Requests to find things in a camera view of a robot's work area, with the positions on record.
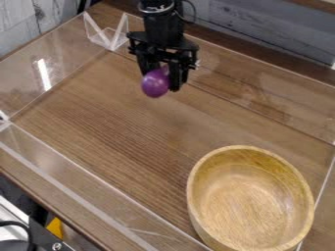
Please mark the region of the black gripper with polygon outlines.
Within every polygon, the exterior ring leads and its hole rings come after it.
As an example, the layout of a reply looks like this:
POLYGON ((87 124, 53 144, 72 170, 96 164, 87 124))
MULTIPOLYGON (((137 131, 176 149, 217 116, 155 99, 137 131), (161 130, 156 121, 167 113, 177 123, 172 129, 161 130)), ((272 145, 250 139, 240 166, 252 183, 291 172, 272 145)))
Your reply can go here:
POLYGON ((128 31, 129 53, 137 58, 141 75, 168 65, 168 89, 176 92, 187 83, 188 72, 197 61, 199 46, 184 37, 181 3, 139 3, 144 30, 128 31))

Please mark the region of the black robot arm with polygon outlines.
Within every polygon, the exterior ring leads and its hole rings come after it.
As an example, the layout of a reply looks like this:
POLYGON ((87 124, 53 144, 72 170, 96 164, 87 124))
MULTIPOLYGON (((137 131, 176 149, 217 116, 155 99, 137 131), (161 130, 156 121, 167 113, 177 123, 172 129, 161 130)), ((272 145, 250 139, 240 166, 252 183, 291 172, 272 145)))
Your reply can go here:
POLYGON ((183 3, 189 0, 139 0, 144 30, 128 31, 128 52, 147 75, 167 64, 167 89, 177 91, 196 69, 199 45, 184 36, 183 3))

